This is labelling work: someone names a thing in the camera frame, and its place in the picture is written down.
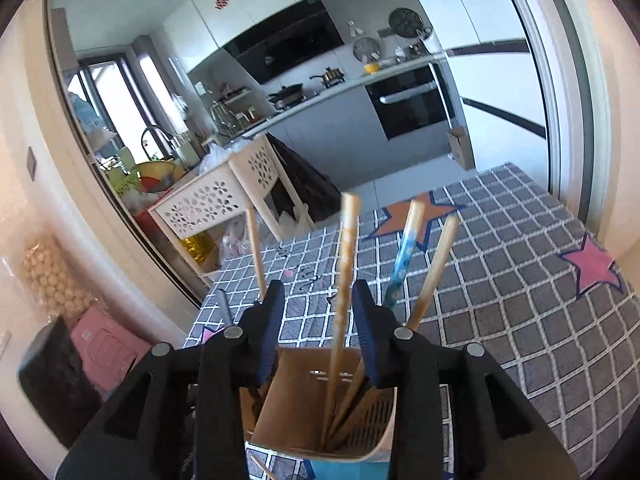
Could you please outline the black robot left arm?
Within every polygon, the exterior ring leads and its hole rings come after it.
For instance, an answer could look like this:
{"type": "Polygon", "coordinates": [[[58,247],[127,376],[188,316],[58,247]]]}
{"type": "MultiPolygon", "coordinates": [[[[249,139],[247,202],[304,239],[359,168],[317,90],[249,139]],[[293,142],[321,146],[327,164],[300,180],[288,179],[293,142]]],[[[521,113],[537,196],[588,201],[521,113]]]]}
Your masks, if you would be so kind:
{"type": "Polygon", "coordinates": [[[43,327],[18,367],[23,392],[67,448],[59,479],[177,479],[193,430],[198,479],[246,479],[240,391],[265,385],[276,358],[284,285],[204,344],[161,342],[106,399],[93,388],[62,318],[43,327]]]}

